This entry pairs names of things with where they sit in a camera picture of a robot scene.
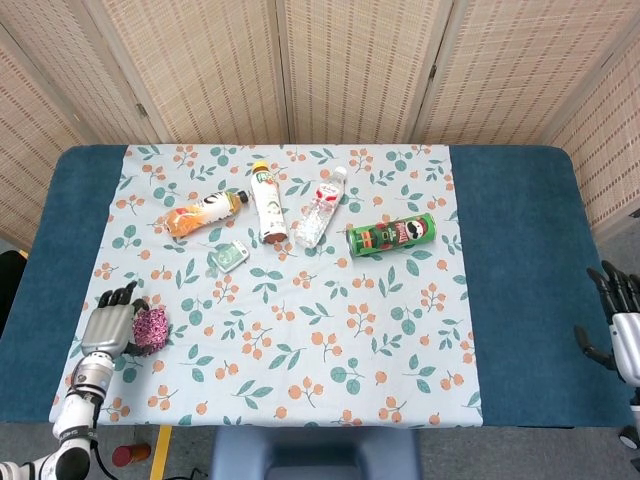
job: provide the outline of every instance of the blue chair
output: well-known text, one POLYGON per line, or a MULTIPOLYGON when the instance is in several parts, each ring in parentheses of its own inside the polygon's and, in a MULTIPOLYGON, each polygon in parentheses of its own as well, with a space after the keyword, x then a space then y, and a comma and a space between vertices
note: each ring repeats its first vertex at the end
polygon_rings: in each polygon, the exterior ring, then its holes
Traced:
POLYGON ((419 480, 415 430, 220 427, 212 480, 419 480))

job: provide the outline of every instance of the red object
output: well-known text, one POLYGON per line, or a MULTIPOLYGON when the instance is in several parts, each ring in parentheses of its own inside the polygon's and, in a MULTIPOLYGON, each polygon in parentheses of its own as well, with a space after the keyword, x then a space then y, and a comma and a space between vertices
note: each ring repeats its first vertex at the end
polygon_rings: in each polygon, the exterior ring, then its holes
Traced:
POLYGON ((116 467, 126 467, 131 463, 146 460, 149 455, 151 455, 151 446, 148 443, 121 445, 113 451, 111 461, 116 467))

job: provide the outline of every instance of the plastic bottle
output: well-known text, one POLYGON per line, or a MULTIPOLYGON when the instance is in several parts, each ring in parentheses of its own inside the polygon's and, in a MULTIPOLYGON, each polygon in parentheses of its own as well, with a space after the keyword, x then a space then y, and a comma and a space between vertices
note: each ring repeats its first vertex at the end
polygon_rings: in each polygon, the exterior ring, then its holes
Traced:
POLYGON ((307 215, 296 229, 296 242, 305 248, 315 247, 327 229, 333 213, 344 194, 347 170, 336 168, 327 180, 320 184, 314 199, 309 204, 307 215))
POLYGON ((188 207, 180 207, 167 213, 164 224, 173 237, 184 237, 194 230, 233 215, 249 198, 243 191, 217 192, 188 207))
POLYGON ((260 240, 264 243, 282 242, 287 238, 278 184, 267 167, 267 162, 258 160, 253 164, 251 190, 260 218, 260 240))

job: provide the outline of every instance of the table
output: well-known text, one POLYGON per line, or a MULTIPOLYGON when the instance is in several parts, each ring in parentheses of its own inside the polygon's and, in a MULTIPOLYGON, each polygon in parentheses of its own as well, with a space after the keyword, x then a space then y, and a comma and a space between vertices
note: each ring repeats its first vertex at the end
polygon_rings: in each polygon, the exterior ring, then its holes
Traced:
MULTIPOLYGON (((46 418, 46 392, 62 369, 124 151, 80 147, 60 160, 0 343, 4 420, 46 418), (70 217, 79 211, 81 222, 70 217)), ((598 259, 567 156, 548 147, 454 146, 451 161, 484 424, 626 423, 627 390, 573 343, 574 319, 596 342, 606 344, 608 334, 583 273, 598 259)))

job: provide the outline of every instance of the robotic hand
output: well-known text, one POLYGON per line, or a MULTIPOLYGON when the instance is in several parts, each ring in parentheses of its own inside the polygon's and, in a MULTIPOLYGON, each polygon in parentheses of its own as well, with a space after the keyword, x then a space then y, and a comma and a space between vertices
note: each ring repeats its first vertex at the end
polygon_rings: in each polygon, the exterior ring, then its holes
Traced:
POLYGON ((21 467, 0 463, 0 480, 86 478, 90 450, 97 445, 95 429, 113 375, 113 360, 122 353, 146 353, 129 343, 135 315, 140 308, 149 309, 144 300, 129 304, 136 285, 131 282, 125 288, 102 294, 98 308, 89 317, 81 343, 85 356, 73 370, 62 412, 53 426, 53 435, 60 441, 58 450, 21 467))
POLYGON ((635 449, 640 446, 640 277, 627 276, 607 261, 602 262, 602 268, 606 278, 592 268, 587 269, 587 274, 600 294, 611 334, 612 353, 594 347, 583 327, 576 325, 574 334, 588 358, 617 372, 623 382, 635 388, 630 406, 636 427, 627 426, 620 433, 620 440, 635 449))

